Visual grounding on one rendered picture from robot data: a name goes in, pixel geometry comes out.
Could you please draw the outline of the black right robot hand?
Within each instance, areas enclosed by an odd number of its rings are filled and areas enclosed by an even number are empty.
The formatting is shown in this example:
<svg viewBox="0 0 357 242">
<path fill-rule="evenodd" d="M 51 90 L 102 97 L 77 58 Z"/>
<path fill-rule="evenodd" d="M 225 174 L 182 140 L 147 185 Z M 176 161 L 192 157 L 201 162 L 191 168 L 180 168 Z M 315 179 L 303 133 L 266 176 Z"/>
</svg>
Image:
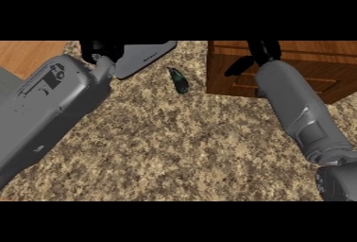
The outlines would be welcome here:
<svg viewBox="0 0 357 242">
<path fill-rule="evenodd" d="M 251 54 L 241 57 L 231 65 L 225 76 L 239 76 L 254 65 L 263 66 L 270 61 L 279 61 L 282 57 L 281 44 L 275 40 L 250 40 L 248 48 Z"/>
</svg>

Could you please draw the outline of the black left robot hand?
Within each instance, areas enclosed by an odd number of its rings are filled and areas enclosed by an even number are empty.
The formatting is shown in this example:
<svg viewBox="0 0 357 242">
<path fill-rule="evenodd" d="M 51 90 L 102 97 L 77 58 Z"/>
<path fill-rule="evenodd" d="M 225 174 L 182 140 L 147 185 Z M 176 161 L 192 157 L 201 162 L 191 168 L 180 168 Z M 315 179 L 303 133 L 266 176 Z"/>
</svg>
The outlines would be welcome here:
<svg viewBox="0 0 357 242">
<path fill-rule="evenodd" d="M 96 64 L 98 58 L 107 56 L 113 62 L 117 62 L 124 55 L 124 45 L 136 44 L 133 40 L 127 41 L 80 41 L 82 56 L 86 62 Z"/>
</svg>

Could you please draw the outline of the brown wooden drawer cabinet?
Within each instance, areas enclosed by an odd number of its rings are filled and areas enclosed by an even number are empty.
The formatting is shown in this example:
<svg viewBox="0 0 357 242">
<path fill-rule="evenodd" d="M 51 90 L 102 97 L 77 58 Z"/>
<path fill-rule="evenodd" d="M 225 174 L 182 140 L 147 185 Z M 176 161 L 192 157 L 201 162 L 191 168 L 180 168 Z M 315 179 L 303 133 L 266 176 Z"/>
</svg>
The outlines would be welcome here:
<svg viewBox="0 0 357 242">
<path fill-rule="evenodd" d="M 281 41 L 279 44 L 282 61 L 306 77 L 327 104 L 357 92 L 357 41 Z M 208 94 L 257 96 L 257 64 L 239 76 L 225 76 L 235 61 L 247 55 L 247 41 L 208 41 Z"/>
</svg>

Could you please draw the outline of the flat grey appliance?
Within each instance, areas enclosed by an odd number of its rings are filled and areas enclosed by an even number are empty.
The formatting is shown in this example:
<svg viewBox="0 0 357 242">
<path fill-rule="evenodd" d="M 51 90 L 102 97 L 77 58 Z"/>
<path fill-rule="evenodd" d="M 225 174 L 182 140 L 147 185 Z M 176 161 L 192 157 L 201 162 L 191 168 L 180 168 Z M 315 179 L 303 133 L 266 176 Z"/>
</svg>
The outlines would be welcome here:
<svg viewBox="0 0 357 242">
<path fill-rule="evenodd" d="M 126 44 L 123 57 L 116 62 L 116 76 L 127 79 L 149 66 L 178 46 L 176 41 L 161 44 Z"/>
</svg>

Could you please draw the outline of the dark green bottle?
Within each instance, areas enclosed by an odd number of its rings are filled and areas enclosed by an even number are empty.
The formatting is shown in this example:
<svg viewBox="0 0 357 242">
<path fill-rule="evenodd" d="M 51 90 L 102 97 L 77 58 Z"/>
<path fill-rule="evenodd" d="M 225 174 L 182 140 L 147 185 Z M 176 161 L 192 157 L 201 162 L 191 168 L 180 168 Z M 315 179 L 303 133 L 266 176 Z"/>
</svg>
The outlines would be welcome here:
<svg viewBox="0 0 357 242">
<path fill-rule="evenodd" d="M 167 68 L 175 84 L 175 88 L 179 94 L 185 94 L 189 91 L 189 81 L 176 68 Z"/>
</svg>

